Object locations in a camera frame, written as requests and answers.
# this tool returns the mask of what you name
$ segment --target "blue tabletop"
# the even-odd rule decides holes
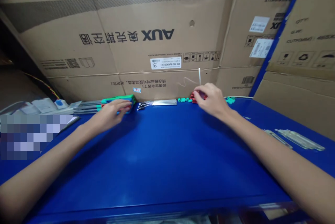
[[[325,151],[319,152],[290,143],[293,150],[335,177],[332,140],[251,99],[238,98],[231,107],[261,129],[290,129],[324,146]],[[90,116],[81,116],[43,153]],[[30,163],[2,160],[0,183]],[[288,201],[234,132],[198,105],[178,103],[133,111],[121,124],[94,138],[52,184],[27,221],[119,221]]]

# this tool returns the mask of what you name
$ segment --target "yellow wire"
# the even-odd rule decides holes
[[[26,75],[28,75],[28,76],[30,76],[32,78],[35,78],[36,80],[42,82],[45,86],[47,86],[49,88],[49,90],[51,90],[52,94],[55,95],[57,99],[60,99],[59,96],[56,94],[56,92],[49,85],[47,85],[45,82],[43,82],[41,79],[38,79],[37,77],[34,77],[33,75],[30,75],[30,74],[28,74],[26,72],[24,72],[24,74],[26,74]]]

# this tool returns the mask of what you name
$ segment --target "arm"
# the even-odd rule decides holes
[[[207,83],[194,90],[199,106],[240,136],[304,211],[321,223],[335,223],[332,176],[232,110],[215,85]],[[206,93],[208,98],[203,100],[198,91]]]
[[[120,123],[131,102],[115,100],[46,154],[0,186],[0,214],[8,223],[21,222],[60,172],[98,134]]]

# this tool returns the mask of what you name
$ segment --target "person's left hand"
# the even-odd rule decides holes
[[[107,131],[122,121],[125,113],[129,111],[127,106],[131,104],[130,101],[124,99],[114,100],[103,106],[84,126],[95,134]]]

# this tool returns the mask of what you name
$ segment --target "white paper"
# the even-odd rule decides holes
[[[181,68],[181,57],[151,58],[151,69],[177,69]]]
[[[257,39],[255,46],[252,48],[250,57],[266,58],[273,40],[272,39]]]
[[[270,20],[269,17],[255,16],[254,21],[251,24],[249,32],[263,33],[269,20]]]

